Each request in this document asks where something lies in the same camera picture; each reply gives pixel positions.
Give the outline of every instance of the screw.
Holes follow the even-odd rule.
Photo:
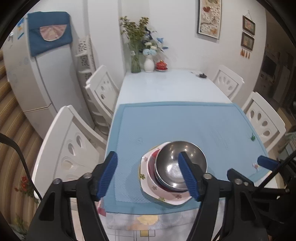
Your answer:
[[[205,179],[212,179],[212,175],[210,174],[210,173],[205,173],[204,175],[203,175],[203,177],[205,178]]]
[[[234,183],[237,184],[237,185],[240,185],[240,184],[242,184],[242,180],[236,178],[236,179],[234,180]]]
[[[83,178],[91,178],[92,177],[92,174],[91,174],[91,172],[87,172],[87,173],[85,173],[85,174],[83,174]]]
[[[53,180],[53,184],[59,184],[62,180],[60,178],[56,178]]]

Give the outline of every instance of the painting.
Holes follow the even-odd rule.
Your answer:
[[[221,27],[221,0],[200,0],[199,34],[219,39]]]
[[[249,50],[253,50],[254,38],[252,38],[250,35],[243,32],[241,46],[243,46]]]
[[[245,16],[242,17],[242,28],[255,35],[255,23]]]

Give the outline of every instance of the blue tablecloth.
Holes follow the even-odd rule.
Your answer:
[[[196,102],[153,102],[120,105],[111,128],[107,153],[118,154],[118,166],[104,198],[111,213],[163,214],[199,207],[191,199],[172,206],[148,196],[138,178],[141,157],[150,148],[166,141],[194,143],[204,152],[208,172],[227,180],[234,168],[252,181],[267,169],[257,171],[257,157],[267,156],[251,123],[235,104]]]

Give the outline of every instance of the brown curtain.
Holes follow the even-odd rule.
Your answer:
[[[32,174],[42,139],[26,119],[11,90],[1,50],[0,132],[19,145]],[[37,200],[19,191],[23,191],[21,181],[25,176],[25,170],[16,151],[0,143],[0,211],[8,223],[18,226],[21,220],[25,229],[28,229],[37,209]]]

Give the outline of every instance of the pink plate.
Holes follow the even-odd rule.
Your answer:
[[[140,165],[140,182],[142,190],[149,196],[172,205],[181,205],[191,199],[188,191],[172,192],[158,184],[154,175],[154,163],[158,151],[169,142],[165,142],[143,155]]]

